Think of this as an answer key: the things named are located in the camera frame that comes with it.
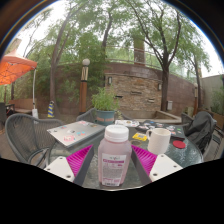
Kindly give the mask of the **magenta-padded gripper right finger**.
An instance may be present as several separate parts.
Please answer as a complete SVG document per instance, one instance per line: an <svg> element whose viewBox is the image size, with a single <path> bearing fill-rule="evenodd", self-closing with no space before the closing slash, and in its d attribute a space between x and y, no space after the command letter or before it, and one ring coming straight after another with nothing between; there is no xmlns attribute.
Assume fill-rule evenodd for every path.
<svg viewBox="0 0 224 224"><path fill-rule="evenodd" d="M165 154L155 155L135 145L132 146L132 161L143 185L182 169L180 165Z"/></svg>

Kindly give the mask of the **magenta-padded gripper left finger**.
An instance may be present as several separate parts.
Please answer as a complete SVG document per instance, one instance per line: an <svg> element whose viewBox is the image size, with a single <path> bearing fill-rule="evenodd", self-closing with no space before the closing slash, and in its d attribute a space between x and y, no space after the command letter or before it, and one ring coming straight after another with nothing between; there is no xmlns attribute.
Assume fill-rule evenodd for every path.
<svg viewBox="0 0 224 224"><path fill-rule="evenodd" d="M45 171L81 186L93 156L94 147L89 145L68 157L59 156L45 168Z"/></svg>

